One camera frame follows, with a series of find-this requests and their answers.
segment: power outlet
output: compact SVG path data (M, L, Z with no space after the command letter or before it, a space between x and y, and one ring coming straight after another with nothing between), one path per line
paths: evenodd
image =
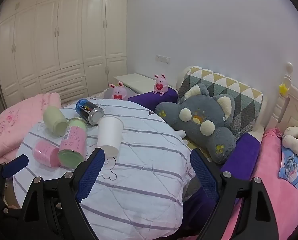
M170 64L170 58L169 57L163 57L163 56L156 55L156 61Z

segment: pink blanket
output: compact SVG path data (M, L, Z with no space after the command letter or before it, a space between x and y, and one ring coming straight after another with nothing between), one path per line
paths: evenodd
M0 163L16 157L25 135L42 119L47 106L61 108L58 93L39 94L9 107L0 114Z
M279 239L286 240L298 225L298 190L288 181L280 179L281 139L276 129L265 132L259 158L252 177L260 177L265 184L276 216ZM240 203L236 205L222 240L230 239L236 224ZM196 236L185 238L195 240Z

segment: red heart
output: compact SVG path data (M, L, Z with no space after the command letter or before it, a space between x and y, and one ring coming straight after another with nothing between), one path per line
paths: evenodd
M163 88L163 84L156 84L156 87L158 90L161 90Z
M114 95L113 99L122 99L122 95Z

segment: blue gripper pad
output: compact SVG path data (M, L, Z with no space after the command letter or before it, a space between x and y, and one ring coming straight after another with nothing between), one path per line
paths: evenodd
M18 158L3 166L2 177L11 178L17 172L21 171L24 167L27 167L29 159L26 155L22 154Z
M217 181L199 156L196 149L191 152L190 162L207 197L218 201L219 191Z
M89 196L89 193L105 163L105 152L99 149L97 155L92 160L85 173L81 176L78 182L78 192L76 194L76 199L79 203L84 198Z

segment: white wardrobe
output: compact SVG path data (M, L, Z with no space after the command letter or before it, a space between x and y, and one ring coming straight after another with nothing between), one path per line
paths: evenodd
M62 104L127 74L127 0L5 0L0 84L8 107L39 93Z

